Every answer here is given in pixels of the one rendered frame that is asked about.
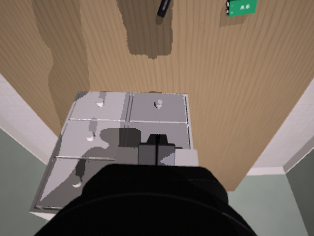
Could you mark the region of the black aa battery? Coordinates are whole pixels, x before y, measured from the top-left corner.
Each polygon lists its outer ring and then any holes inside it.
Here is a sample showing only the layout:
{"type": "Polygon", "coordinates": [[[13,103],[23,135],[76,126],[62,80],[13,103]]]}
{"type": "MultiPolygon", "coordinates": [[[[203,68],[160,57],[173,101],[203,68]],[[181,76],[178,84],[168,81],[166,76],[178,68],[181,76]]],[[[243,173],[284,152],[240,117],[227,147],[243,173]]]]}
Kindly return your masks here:
{"type": "Polygon", "coordinates": [[[164,17],[171,0],[162,0],[157,15],[164,17]]]}

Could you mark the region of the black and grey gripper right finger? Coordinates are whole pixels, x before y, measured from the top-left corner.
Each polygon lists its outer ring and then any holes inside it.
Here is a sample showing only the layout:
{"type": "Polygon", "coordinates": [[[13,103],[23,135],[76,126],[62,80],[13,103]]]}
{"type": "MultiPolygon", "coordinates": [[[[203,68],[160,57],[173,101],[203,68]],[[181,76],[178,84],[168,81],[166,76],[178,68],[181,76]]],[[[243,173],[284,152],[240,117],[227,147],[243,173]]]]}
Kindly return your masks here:
{"type": "Polygon", "coordinates": [[[168,143],[166,134],[158,134],[157,165],[175,166],[175,144],[168,143]]]}

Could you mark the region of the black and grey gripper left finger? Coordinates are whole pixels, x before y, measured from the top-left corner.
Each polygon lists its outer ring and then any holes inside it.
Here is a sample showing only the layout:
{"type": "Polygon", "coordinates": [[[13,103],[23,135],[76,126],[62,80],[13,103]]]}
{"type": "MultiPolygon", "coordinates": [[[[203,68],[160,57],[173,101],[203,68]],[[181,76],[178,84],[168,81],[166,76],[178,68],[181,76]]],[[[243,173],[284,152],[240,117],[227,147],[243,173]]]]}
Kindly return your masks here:
{"type": "Polygon", "coordinates": [[[157,165],[158,134],[150,134],[146,143],[138,144],[138,165],[157,165]]]}

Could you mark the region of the small grey chest of drawers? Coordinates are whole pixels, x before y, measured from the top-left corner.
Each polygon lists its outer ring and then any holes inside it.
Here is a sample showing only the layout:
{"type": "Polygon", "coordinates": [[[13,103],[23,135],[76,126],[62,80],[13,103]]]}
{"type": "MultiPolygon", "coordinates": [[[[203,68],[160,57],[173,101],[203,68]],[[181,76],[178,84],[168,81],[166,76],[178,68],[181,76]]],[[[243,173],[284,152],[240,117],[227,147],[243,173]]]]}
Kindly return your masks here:
{"type": "Polygon", "coordinates": [[[126,140],[127,140],[127,134],[128,134],[128,127],[129,124],[147,124],[147,125],[182,125],[182,126],[188,126],[188,137],[189,137],[189,148],[193,149],[193,141],[192,141],[192,131],[191,131],[191,121],[190,121],[190,111],[189,111],[189,102],[188,102],[188,94],[172,94],[172,93],[133,93],[133,92],[86,92],[86,91],[78,91],[75,100],[72,104],[72,107],[69,111],[69,114],[66,118],[66,121],[64,123],[64,126],[61,130],[61,133],[59,135],[59,138],[56,142],[56,145],[54,147],[54,150],[52,152],[52,155],[50,157],[50,160],[48,162],[48,165],[46,167],[46,170],[44,172],[44,175],[42,177],[42,180],[40,182],[40,185],[38,187],[38,190],[36,192],[36,195],[34,197],[34,200],[32,202],[31,208],[29,210],[30,213],[33,213],[37,216],[40,216],[42,218],[45,218],[47,220],[50,220],[53,218],[59,211],[57,210],[44,210],[36,207],[36,203],[38,201],[39,195],[41,193],[42,187],[44,185],[44,182],[46,180],[47,174],[49,172],[49,169],[51,167],[51,164],[53,161],[71,161],[71,162],[92,162],[92,163],[114,163],[115,161],[109,161],[109,160],[85,160],[85,159],[64,159],[64,158],[56,158],[55,154],[58,149],[58,146],[60,144],[60,141],[62,139],[62,136],[64,134],[64,131],[66,129],[66,126],[68,122],[81,122],[81,123],[113,123],[113,124],[125,124],[125,131],[123,136],[123,142],[122,147],[126,146],[126,140]],[[128,113],[127,113],[127,119],[126,122],[114,122],[114,121],[80,121],[80,120],[70,120],[71,114],[73,112],[73,109],[76,105],[76,102],[78,100],[78,97],[80,93],[111,93],[111,94],[130,94],[130,101],[129,101],[129,107],[128,107],[128,113]],[[186,102],[186,114],[187,114],[187,124],[182,123],[148,123],[148,122],[130,122],[130,115],[131,115],[131,109],[132,109],[132,102],[133,102],[133,96],[134,94],[152,94],[152,95],[185,95],[185,102],[186,102]]]}

